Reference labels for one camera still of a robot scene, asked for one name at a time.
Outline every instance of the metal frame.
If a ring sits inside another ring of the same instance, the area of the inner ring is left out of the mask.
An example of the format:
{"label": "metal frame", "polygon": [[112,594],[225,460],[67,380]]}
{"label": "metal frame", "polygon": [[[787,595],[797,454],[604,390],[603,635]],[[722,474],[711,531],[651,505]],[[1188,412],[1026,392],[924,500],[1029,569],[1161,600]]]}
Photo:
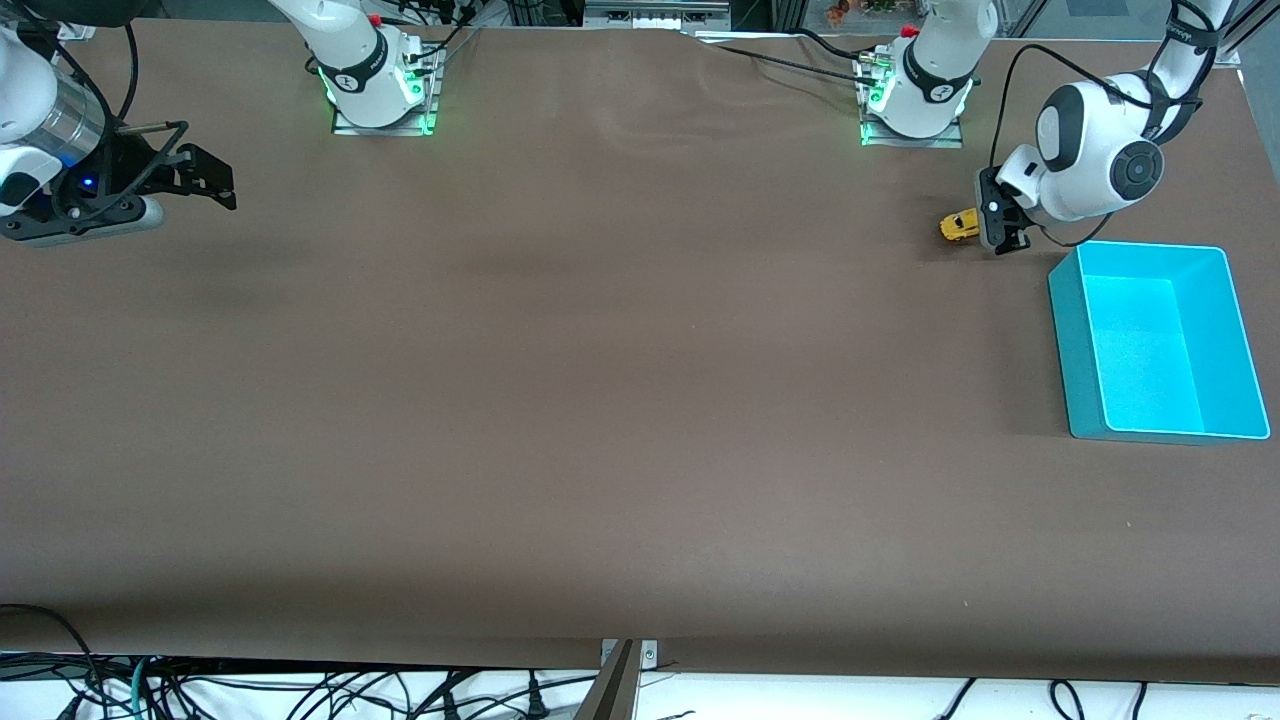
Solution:
{"label": "metal frame", "polygon": [[1230,55],[1280,14],[1280,0],[1253,0],[1235,13],[1222,38],[1221,55]]}
{"label": "metal frame", "polygon": [[617,641],[573,720],[632,720],[644,660],[644,641]]}

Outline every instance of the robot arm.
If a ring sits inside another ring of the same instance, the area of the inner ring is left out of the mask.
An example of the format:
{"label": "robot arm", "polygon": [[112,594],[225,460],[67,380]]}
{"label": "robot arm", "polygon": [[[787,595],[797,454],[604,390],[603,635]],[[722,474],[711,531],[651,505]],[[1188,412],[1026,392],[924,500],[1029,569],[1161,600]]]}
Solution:
{"label": "robot arm", "polygon": [[329,99],[356,126],[379,128],[403,118],[425,100],[421,40],[394,27],[374,27],[355,5],[340,0],[268,0],[302,33],[320,64]]}
{"label": "robot arm", "polygon": [[[60,9],[61,17],[129,19],[115,17],[120,4],[29,1]],[[26,3],[9,5],[44,32]],[[236,208],[230,167],[195,145],[178,145],[187,123],[128,127],[69,56],[67,64],[74,77],[0,27],[0,233],[45,247],[150,229],[164,213],[147,196],[160,192]],[[160,150],[143,138],[157,131],[173,131]]]}
{"label": "robot arm", "polygon": [[1000,24],[992,0],[936,0],[915,37],[879,46],[883,87],[867,110],[897,135],[928,138],[964,110],[973,72]]}
{"label": "robot arm", "polygon": [[1030,243],[1025,228],[1110,215],[1155,190],[1160,146],[1199,108],[1230,0],[1174,0],[1166,40],[1139,70],[1057,88],[1036,122],[1036,146],[978,173],[979,234],[997,255]]}

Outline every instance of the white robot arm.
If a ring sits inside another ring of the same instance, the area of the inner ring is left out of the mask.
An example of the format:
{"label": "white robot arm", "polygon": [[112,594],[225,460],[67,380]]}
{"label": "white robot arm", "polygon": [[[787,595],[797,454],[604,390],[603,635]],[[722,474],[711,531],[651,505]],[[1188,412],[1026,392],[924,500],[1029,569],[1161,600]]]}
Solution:
{"label": "white robot arm", "polygon": [[0,218],[88,156],[105,123],[86,87],[0,27]]}
{"label": "white robot arm", "polygon": [[269,0],[289,18],[320,64],[329,99],[351,123],[385,127],[425,101],[407,78],[421,65],[421,40],[340,0]]}
{"label": "white robot arm", "polygon": [[918,36],[876,49],[888,58],[887,72],[867,110],[904,137],[940,135],[964,110],[973,72],[998,26],[992,0],[936,0]]}
{"label": "white robot arm", "polygon": [[1166,40],[1139,70],[1057,88],[1036,122],[1036,146],[978,173],[982,243],[1029,246],[1025,228],[1110,215],[1155,190],[1160,146],[1199,108],[1230,0],[1174,0]]}

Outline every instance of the table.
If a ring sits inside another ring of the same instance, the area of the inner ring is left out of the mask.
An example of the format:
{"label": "table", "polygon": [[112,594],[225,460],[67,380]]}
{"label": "table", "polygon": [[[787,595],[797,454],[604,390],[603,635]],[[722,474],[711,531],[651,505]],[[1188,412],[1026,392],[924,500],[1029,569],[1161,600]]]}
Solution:
{"label": "table", "polygon": [[[1015,44],[923,151],[663,31],[484,31],[434,137],[332,137],[292,28],[138,26],[131,119],[189,120],[241,208],[0,245],[0,596],[111,652],[1280,676],[1280,445],[1073,439],[1062,251],[937,236]],[[116,35],[77,47],[111,97]],[[1069,79],[1024,59],[1002,154]],[[1280,193],[1238,76],[1204,96],[1106,234],[1226,249],[1268,392]]]}

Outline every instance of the cyan plastic bin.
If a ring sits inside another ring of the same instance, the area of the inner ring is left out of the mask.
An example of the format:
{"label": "cyan plastic bin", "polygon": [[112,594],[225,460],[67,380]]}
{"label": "cyan plastic bin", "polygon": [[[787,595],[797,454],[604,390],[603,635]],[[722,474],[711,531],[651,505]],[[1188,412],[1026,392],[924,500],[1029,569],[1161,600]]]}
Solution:
{"label": "cyan plastic bin", "polygon": [[1048,290],[1073,436],[1271,436],[1221,249],[1091,241],[1050,273]]}

